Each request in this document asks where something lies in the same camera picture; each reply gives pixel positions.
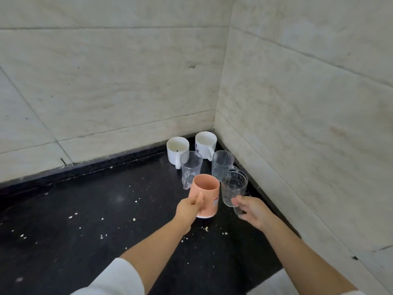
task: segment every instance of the cup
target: cup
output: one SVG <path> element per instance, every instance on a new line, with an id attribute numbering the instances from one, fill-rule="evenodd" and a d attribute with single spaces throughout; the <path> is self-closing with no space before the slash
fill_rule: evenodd
<path id="1" fill-rule="evenodd" d="M 195 151 L 185 152 L 180 157 L 180 163 L 182 165 L 182 183 L 184 189 L 189 189 L 193 183 L 194 177 L 200 174 L 202 162 L 202 156 Z"/>
<path id="2" fill-rule="evenodd" d="M 180 157 L 190 150 L 190 143 L 181 136 L 171 138 L 167 142 L 168 159 L 171 164 L 180 169 Z"/>
<path id="3" fill-rule="evenodd" d="M 228 174 L 230 169 L 238 169 L 233 165 L 235 157 L 232 153 L 219 150 L 213 155 L 213 160 L 211 164 L 211 174 L 222 182 L 225 175 Z"/>
<path id="4" fill-rule="evenodd" d="M 212 160 L 216 144 L 216 135 L 209 131 L 201 131 L 195 136 L 195 151 L 201 154 L 204 159 Z"/>
<path id="5" fill-rule="evenodd" d="M 219 207 L 220 182 L 208 174 L 195 176 L 188 197 L 195 201 L 200 193 L 203 195 L 203 205 L 197 217 L 211 218 Z"/>
<path id="6" fill-rule="evenodd" d="M 232 198 L 236 198 L 237 195 L 243 196 L 246 192 L 247 184 L 248 177 L 243 171 L 238 168 L 230 169 L 221 182 L 221 193 L 224 204 L 234 207 Z"/>

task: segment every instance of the person's left hand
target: person's left hand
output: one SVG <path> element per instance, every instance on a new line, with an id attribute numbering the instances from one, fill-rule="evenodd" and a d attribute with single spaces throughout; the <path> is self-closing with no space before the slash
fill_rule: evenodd
<path id="1" fill-rule="evenodd" d="M 199 194 L 198 198 L 191 200 L 185 198 L 180 201 L 176 208 L 176 215 L 173 220 L 184 227 L 184 234 L 187 234 L 191 229 L 191 224 L 194 222 L 196 215 L 203 205 L 203 194 Z"/>

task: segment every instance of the peach plastic mug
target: peach plastic mug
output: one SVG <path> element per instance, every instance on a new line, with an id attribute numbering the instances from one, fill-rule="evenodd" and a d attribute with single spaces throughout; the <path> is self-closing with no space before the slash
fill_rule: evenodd
<path id="1" fill-rule="evenodd" d="M 211 218 L 217 213 L 220 194 L 220 182 L 212 175 L 200 174 L 194 177 L 188 197 L 196 200 L 203 194 L 203 206 L 198 218 Z"/>

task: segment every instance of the person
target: person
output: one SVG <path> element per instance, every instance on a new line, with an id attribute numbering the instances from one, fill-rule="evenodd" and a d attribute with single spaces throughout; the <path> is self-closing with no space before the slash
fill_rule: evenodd
<path id="1" fill-rule="evenodd" d="M 182 199 L 169 223 L 116 258 L 88 287 L 72 295 L 147 294 L 189 232 L 202 203 L 201 195 L 195 202 Z M 245 213 L 239 218 L 265 234 L 300 295 L 363 294 L 297 237 L 262 200 L 238 195 L 232 203 L 243 207 Z"/>

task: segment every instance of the hand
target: hand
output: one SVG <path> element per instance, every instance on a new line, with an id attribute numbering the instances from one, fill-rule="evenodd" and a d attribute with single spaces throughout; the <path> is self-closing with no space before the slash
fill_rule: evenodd
<path id="1" fill-rule="evenodd" d="M 243 211 L 246 213 L 240 214 L 239 218 L 248 221 L 261 231 L 263 231 L 269 219 L 274 216 L 273 212 L 259 198 L 238 195 L 236 198 L 232 198 L 232 204 L 236 207 L 243 206 Z"/>
<path id="2" fill-rule="evenodd" d="M 203 194 L 199 194 L 198 198 L 191 200 L 185 198 L 180 201 L 176 208 L 176 215 L 173 220 L 184 226 L 184 234 L 187 234 L 191 229 L 191 224 L 194 222 L 196 215 L 203 205 Z"/>

